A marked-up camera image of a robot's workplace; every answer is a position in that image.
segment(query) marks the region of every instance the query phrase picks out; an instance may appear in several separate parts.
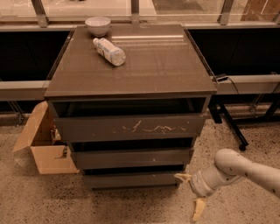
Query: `floor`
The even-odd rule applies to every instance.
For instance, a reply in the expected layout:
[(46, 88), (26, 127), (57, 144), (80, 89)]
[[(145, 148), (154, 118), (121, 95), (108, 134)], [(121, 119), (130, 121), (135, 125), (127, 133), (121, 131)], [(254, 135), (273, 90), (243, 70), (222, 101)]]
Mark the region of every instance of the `floor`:
[[(0, 223), (191, 223), (195, 195), (188, 184), (177, 189), (133, 189), (93, 192), (80, 174), (39, 175), (29, 150), (12, 149), (23, 126), (15, 117), (0, 117)], [(241, 129), (249, 142), (243, 156), (280, 169), (280, 123)], [(208, 167), (218, 149), (238, 151), (224, 122), (206, 119), (186, 172)], [(244, 180), (212, 195), (197, 223), (280, 223), (280, 199)]]

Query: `cabinet top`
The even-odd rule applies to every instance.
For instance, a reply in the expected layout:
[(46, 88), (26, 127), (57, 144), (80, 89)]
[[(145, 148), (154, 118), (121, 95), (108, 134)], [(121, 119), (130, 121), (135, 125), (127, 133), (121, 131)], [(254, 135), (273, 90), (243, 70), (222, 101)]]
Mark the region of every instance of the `cabinet top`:
[(125, 51), (121, 66), (98, 54), (93, 38), (87, 27), (76, 28), (46, 98), (171, 98), (216, 92), (180, 25), (111, 25), (104, 38)]

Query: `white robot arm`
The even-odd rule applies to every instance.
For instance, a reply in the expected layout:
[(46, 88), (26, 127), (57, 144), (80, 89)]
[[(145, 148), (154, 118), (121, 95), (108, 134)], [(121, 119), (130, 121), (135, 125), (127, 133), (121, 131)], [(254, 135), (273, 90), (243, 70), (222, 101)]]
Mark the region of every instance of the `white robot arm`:
[(217, 151), (214, 163), (192, 175), (190, 185), (198, 197), (208, 197), (221, 186), (250, 179), (280, 198), (280, 170), (254, 163), (234, 150)]

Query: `metal post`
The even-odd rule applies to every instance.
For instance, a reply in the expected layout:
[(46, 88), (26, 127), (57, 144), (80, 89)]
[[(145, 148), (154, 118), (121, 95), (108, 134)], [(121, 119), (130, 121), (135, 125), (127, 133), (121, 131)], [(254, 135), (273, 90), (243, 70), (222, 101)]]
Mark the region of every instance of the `metal post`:
[(132, 24), (139, 24), (139, 0), (131, 0)]
[(280, 25), (280, 12), (279, 12), (278, 15), (275, 17), (274, 22), (275, 22), (277, 25)]
[(221, 10), (221, 15), (218, 19), (220, 25), (227, 25), (229, 20), (230, 11), (233, 7), (235, 0), (225, 0), (225, 3)]
[(38, 25), (42, 28), (46, 28), (49, 24), (49, 21), (47, 19), (45, 9), (41, 0), (31, 0), (31, 1), (37, 15)]

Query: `bowl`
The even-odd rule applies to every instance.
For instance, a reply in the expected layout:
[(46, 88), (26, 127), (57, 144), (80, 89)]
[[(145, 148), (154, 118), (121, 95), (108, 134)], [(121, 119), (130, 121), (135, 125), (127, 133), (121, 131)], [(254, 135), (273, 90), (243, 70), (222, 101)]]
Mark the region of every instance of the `bowl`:
[(109, 31), (111, 20), (108, 17), (90, 17), (85, 23), (88, 30), (99, 38)]

